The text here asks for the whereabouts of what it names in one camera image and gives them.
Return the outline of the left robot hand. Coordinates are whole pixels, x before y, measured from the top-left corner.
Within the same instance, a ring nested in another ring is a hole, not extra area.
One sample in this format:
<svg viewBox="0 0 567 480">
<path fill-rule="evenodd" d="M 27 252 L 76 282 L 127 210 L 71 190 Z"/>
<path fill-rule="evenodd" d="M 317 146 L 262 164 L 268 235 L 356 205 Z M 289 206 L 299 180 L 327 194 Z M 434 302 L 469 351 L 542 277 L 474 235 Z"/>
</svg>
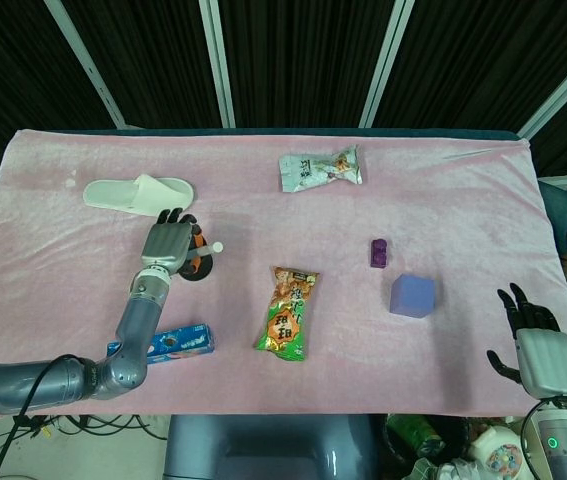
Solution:
<svg viewBox="0 0 567 480">
<path fill-rule="evenodd" d="M 142 265 L 161 267 L 170 275 L 193 274 L 194 258 L 189 258 L 188 254 L 195 249 L 194 234 L 200 232 L 196 217 L 183 215 L 182 208 L 161 210 L 147 235 L 141 254 Z"/>
</svg>

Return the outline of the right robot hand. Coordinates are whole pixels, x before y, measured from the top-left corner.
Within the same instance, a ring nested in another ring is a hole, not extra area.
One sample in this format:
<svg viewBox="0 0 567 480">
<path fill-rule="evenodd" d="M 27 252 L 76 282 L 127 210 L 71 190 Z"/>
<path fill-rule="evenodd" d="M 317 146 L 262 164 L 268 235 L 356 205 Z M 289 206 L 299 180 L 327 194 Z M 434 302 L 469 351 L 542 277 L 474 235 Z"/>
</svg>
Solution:
<svg viewBox="0 0 567 480">
<path fill-rule="evenodd" d="M 512 338 L 518 365 L 509 367 L 497 352 L 486 352 L 494 371 L 523 387 L 536 400 L 567 403 L 567 334 L 549 308 L 531 303 L 515 283 L 497 291 Z"/>
</svg>

